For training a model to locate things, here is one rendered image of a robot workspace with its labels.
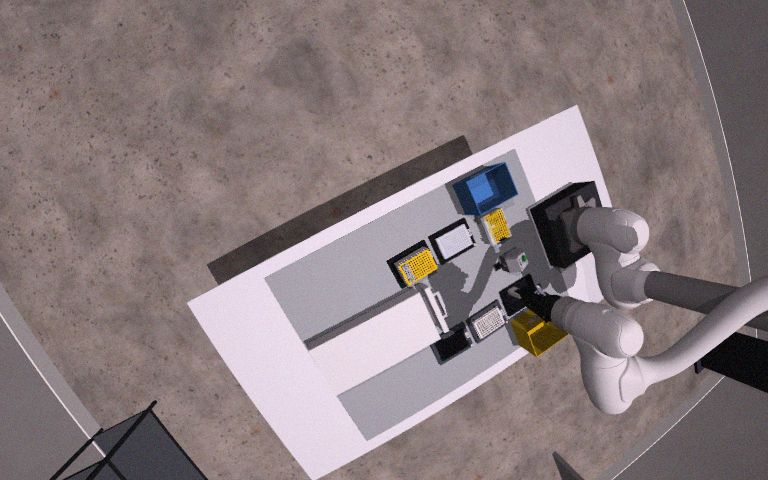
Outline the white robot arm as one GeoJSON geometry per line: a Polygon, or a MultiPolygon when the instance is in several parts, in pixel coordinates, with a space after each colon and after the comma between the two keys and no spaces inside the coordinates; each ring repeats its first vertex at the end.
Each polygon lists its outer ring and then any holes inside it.
{"type": "Polygon", "coordinates": [[[641,216],[596,207],[594,198],[573,199],[574,208],[560,214],[569,251],[576,253],[588,245],[608,304],[625,310],[654,299],[706,314],[666,351],[639,357],[644,334],[633,318],[600,303],[570,296],[558,299],[551,321],[573,335],[583,384],[597,409],[608,414],[624,412],[649,385],[682,372],[744,324],[768,332],[768,275],[740,288],[661,272],[639,257],[649,238],[649,227],[641,216]]]}

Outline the grey bench mat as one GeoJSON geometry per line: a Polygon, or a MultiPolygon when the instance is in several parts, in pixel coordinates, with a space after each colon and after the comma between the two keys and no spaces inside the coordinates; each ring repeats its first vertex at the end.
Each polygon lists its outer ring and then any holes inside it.
{"type": "Polygon", "coordinates": [[[394,297],[426,284],[439,291],[450,316],[448,328],[464,322],[473,347],[439,365],[431,348],[409,356],[337,398],[366,441],[378,436],[486,371],[521,346],[500,291],[531,274],[549,295],[569,296],[559,267],[550,269],[528,208],[536,200],[515,149],[410,201],[265,277],[270,290],[308,351],[309,342],[394,297]],[[518,195],[502,208],[512,236],[487,244],[479,215],[465,215],[453,184],[493,164],[506,162],[518,195]],[[477,246],[441,265],[429,236],[465,218],[477,246]],[[438,269],[402,289],[387,261],[425,240],[438,269]],[[522,272],[495,271],[499,256],[523,248],[522,272]],[[466,319],[495,300],[508,324],[476,343],[466,319]]]}

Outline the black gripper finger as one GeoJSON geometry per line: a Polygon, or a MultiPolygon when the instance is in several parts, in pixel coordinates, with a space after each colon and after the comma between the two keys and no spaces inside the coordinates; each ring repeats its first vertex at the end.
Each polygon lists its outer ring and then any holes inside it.
{"type": "Polygon", "coordinates": [[[546,294],[541,290],[541,287],[542,287],[541,284],[538,284],[536,286],[524,286],[521,289],[513,286],[507,291],[510,294],[530,300],[534,304],[537,304],[538,306],[542,306],[543,303],[541,301],[535,300],[539,294],[543,294],[544,296],[546,296],[546,294]],[[524,293],[532,293],[532,294],[524,294],[524,293]],[[539,294],[535,294],[535,293],[539,293],[539,294]]]}
{"type": "Polygon", "coordinates": [[[548,320],[546,320],[546,319],[544,318],[544,316],[543,316],[543,314],[542,314],[542,308],[541,308],[541,307],[537,306],[536,304],[534,304],[534,303],[533,303],[532,301],[530,301],[530,300],[527,300],[527,299],[524,299],[524,298],[521,298],[521,297],[517,297],[517,296],[515,296],[515,295],[513,295],[513,294],[510,294],[510,293],[508,293],[508,294],[509,294],[509,295],[511,295],[511,296],[514,296],[514,297],[518,298],[520,302],[522,302],[522,301],[523,301],[523,302],[525,302],[525,303],[524,303],[524,305],[525,305],[525,306],[526,306],[528,309],[530,309],[532,312],[534,312],[536,315],[538,315],[540,318],[542,318],[542,319],[544,320],[544,322],[545,322],[545,323],[549,322],[548,320]],[[535,310],[535,309],[536,309],[536,310],[535,310]]]}

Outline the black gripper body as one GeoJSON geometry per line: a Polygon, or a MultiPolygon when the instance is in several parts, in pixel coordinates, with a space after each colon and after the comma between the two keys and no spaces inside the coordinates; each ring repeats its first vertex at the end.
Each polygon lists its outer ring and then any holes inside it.
{"type": "Polygon", "coordinates": [[[561,298],[562,296],[559,295],[549,295],[547,292],[544,292],[546,296],[543,294],[539,294],[535,300],[541,301],[543,305],[542,308],[542,314],[544,318],[551,322],[551,310],[554,305],[554,303],[557,301],[557,299],[561,298]]]}

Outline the blue bin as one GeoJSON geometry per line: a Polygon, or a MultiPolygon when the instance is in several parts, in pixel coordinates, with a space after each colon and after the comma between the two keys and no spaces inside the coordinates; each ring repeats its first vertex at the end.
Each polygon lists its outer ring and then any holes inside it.
{"type": "Polygon", "coordinates": [[[452,185],[465,215],[483,215],[518,195],[506,162],[496,165],[452,185]]]}

